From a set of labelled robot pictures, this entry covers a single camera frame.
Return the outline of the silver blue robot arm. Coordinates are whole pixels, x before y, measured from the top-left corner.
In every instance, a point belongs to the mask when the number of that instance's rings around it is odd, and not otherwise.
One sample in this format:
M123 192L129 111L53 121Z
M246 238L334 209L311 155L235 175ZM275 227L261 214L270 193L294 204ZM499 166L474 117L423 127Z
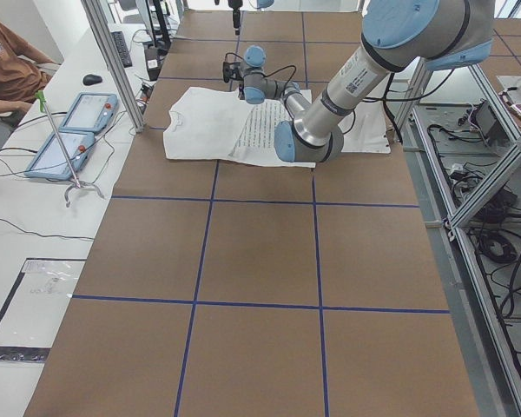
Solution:
M270 7L274 3L274 0L253 0L251 1L252 7L255 10L264 9ZM228 0L228 7L232 10L232 19L234 33L239 35L241 33L241 7L243 6L242 0Z
M283 103L291 118L277 125L274 137L283 162L324 162L343 148L340 122L386 76L417 57L426 60L430 71L484 61L491 53L494 10L493 1L370 2L360 46L312 103L292 82L265 74L261 47L248 48L236 62L224 62L223 79L239 82L239 97L247 103Z

